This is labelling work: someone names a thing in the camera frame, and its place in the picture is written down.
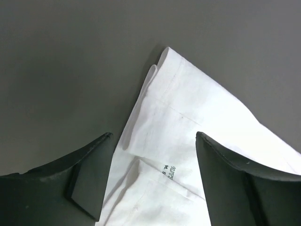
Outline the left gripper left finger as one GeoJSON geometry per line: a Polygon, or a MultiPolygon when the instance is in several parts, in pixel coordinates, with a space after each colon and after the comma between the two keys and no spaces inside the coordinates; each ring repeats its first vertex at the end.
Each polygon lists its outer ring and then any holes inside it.
{"type": "Polygon", "coordinates": [[[3,226],[93,226],[113,156],[112,134],[24,174],[0,178],[3,226]]]}

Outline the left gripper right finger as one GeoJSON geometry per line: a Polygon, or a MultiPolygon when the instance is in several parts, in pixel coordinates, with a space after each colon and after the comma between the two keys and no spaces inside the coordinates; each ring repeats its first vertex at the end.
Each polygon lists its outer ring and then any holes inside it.
{"type": "Polygon", "coordinates": [[[301,177],[252,161],[196,134],[196,152],[213,226],[299,226],[301,177]]]}

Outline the white and green t shirt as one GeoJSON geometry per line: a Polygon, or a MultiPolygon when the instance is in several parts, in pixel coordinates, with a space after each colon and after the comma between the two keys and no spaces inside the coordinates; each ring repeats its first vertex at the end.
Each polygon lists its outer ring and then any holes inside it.
{"type": "Polygon", "coordinates": [[[208,226],[196,134],[263,165],[301,172],[301,155],[171,48],[144,80],[116,146],[100,226],[208,226]]]}

